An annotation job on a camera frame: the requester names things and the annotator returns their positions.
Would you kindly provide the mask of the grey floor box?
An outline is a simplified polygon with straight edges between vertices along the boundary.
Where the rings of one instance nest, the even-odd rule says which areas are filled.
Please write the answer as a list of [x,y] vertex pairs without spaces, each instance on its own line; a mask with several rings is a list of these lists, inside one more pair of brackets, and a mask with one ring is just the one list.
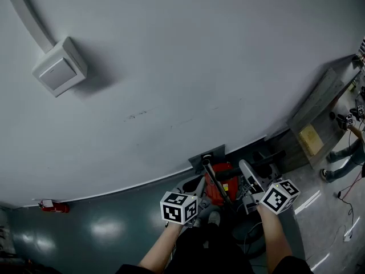
[[194,173],[199,175],[205,171],[203,162],[207,160],[209,161],[211,166],[226,162],[225,145],[223,144],[221,146],[218,146],[216,148],[213,148],[211,150],[193,156],[188,159],[188,162],[191,164]]

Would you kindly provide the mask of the red fire extinguisher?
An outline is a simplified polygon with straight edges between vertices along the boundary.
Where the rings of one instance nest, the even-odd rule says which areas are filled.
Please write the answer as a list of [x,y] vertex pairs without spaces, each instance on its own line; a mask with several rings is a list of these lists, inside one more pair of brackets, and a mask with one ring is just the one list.
[[50,199],[43,199],[38,205],[44,212],[69,213],[70,211],[66,203],[58,203]]

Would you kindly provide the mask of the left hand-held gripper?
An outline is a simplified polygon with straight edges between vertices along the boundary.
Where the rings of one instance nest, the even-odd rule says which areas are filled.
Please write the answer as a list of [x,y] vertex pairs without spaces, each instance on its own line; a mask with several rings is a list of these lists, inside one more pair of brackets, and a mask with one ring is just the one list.
[[172,191],[167,191],[160,200],[161,218],[165,227],[170,224],[193,227],[199,214],[212,202],[205,195],[205,177],[192,176],[180,181]]

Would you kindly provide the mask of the white wall switch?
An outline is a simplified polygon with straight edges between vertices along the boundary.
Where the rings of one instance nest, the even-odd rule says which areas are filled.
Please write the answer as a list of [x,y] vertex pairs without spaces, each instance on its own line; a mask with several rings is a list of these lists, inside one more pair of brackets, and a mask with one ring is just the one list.
[[34,66],[32,75],[54,96],[84,81],[88,65],[70,37],[58,42]]

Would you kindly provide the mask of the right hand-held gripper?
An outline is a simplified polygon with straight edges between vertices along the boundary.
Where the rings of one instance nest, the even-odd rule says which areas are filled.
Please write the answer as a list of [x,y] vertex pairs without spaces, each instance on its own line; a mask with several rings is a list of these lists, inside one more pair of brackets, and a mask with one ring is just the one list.
[[276,182],[282,176],[276,164],[265,166],[266,182],[276,182],[266,190],[262,188],[257,173],[246,160],[240,160],[239,168],[250,186],[242,200],[247,214],[255,211],[257,205],[262,204],[278,215],[289,209],[301,193],[291,180]]

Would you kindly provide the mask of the person's black shirt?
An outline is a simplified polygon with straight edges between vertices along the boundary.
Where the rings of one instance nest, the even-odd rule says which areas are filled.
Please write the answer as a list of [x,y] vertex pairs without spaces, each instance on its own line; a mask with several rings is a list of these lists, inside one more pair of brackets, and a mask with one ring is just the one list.
[[[123,264],[115,274],[155,274],[136,265]],[[284,257],[271,274],[313,274],[307,263],[294,256]]]

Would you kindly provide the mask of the black rimmed round container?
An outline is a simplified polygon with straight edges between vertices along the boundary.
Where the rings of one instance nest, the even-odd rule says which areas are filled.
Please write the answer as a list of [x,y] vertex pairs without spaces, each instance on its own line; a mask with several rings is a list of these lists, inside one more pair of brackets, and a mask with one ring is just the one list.
[[232,237],[248,259],[255,259],[266,252],[261,221],[246,220],[237,224],[232,230]]

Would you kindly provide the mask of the person's right forearm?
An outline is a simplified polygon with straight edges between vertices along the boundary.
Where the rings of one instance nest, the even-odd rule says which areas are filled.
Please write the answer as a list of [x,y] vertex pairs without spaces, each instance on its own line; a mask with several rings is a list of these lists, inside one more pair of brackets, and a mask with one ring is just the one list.
[[257,205],[257,211],[261,217],[265,237],[268,273],[273,274],[281,260],[293,253],[279,217],[262,204]]

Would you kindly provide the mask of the grey wooden shelf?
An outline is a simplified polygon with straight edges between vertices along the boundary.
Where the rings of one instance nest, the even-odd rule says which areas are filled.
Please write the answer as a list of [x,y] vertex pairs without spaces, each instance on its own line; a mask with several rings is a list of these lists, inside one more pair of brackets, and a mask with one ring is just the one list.
[[[317,169],[329,152],[344,135],[330,113],[348,114],[355,106],[355,96],[348,88],[361,75],[359,68],[351,67],[343,71],[329,68],[303,102],[294,116],[288,119],[288,130],[269,141],[275,152],[284,151],[286,155],[277,161],[279,170],[285,174],[305,165]],[[312,155],[305,141],[300,137],[306,127],[312,127],[323,146]]]

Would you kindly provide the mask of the red vacuum cleaner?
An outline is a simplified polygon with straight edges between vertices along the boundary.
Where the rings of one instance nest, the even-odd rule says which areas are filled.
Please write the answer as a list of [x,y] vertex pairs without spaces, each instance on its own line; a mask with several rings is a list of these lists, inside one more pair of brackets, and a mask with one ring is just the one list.
[[[233,166],[230,163],[219,163],[213,165],[212,167],[216,174],[219,172],[224,172],[233,169]],[[219,190],[217,189],[217,187],[215,186],[215,184],[213,183],[213,181],[211,180],[210,176],[207,173],[204,176],[206,181],[205,193],[208,199],[215,206],[223,206],[224,199],[221,196]],[[229,197],[230,201],[235,202],[241,184],[240,173],[235,174],[230,179],[220,180],[220,183],[224,191],[226,192],[227,196]]]

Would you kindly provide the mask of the yellow cardboard box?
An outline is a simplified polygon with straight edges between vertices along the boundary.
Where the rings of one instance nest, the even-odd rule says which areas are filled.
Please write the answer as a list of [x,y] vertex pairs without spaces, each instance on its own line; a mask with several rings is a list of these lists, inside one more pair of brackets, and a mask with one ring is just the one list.
[[316,155],[323,147],[320,136],[311,124],[308,124],[299,132],[299,137],[310,156]]

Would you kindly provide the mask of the person's left forearm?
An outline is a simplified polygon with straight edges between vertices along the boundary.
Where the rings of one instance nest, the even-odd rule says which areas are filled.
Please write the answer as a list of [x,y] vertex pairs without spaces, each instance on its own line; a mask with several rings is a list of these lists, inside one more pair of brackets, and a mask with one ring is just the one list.
[[147,252],[138,266],[153,273],[162,273],[179,237],[183,225],[169,223],[152,248]]

